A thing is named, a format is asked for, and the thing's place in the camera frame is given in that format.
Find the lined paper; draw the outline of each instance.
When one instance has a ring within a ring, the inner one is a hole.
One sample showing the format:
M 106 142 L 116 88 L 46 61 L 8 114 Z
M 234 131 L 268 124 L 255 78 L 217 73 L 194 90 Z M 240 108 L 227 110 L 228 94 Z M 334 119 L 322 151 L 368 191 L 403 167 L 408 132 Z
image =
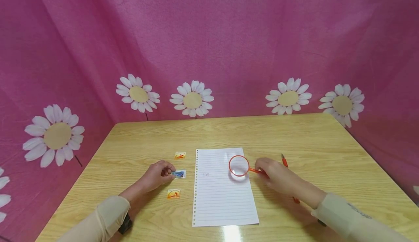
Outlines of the lined paper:
M 197 149 L 192 226 L 259 223 L 249 176 L 234 176 L 229 160 L 242 148 Z

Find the wooden table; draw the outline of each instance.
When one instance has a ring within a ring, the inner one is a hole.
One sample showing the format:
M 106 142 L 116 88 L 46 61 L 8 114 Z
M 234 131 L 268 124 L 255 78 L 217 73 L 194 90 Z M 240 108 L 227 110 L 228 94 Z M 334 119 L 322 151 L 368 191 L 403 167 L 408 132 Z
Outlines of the wooden table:
M 419 241 L 416 205 L 331 115 L 322 113 L 116 124 L 36 241 L 56 241 L 160 159 L 186 169 L 187 178 L 156 190 L 122 241 L 341 241 L 303 203 L 261 186 L 256 174 L 250 178 L 259 225 L 192 228 L 195 149 L 229 147 L 242 147 L 250 163 L 263 156 L 280 161 L 284 153 L 301 177 Z M 187 152 L 185 160 L 173 159 L 179 151 Z M 178 188 L 180 199 L 166 199 L 167 189 Z

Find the pen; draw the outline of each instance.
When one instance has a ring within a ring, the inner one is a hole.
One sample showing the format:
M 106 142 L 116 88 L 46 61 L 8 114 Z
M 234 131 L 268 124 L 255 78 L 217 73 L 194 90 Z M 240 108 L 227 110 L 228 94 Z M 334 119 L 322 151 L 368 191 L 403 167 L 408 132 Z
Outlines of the pen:
M 286 157 L 284 157 L 284 155 L 281 153 L 281 157 L 282 157 L 282 164 L 284 164 L 284 166 L 288 167 L 288 163 L 286 160 Z M 298 198 L 292 197 L 294 199 L 294 202 L 299 204 L 300 200 Z

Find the black watch strap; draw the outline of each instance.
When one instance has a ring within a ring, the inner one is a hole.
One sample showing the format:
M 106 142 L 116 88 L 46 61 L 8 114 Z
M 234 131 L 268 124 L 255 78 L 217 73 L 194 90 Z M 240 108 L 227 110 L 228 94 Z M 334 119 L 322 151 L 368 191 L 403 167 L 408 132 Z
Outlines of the black watch strap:
M 121 234 L 124 234 L 131 227 L 132 227 L 132 221 L 131 221 L 129 215 L 127 214 L 124 218 L 124 222 L 122 223 L 121 227 L 118 229 L 118 232 L 121 233 Z

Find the magnifying glass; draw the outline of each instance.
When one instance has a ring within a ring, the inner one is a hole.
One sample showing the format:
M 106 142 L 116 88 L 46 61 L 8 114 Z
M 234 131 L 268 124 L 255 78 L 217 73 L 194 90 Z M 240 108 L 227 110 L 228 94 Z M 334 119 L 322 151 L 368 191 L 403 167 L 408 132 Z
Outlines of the magnifying glass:
M 230 159 L 228 168 L 230 172 L 235 176 L 245 176 L 249 171 L 267 176 L 267 174 L 263 171 L 250 168 L 249 161 L 246 159 L 246 157 L 240 155 L 233 156 Z

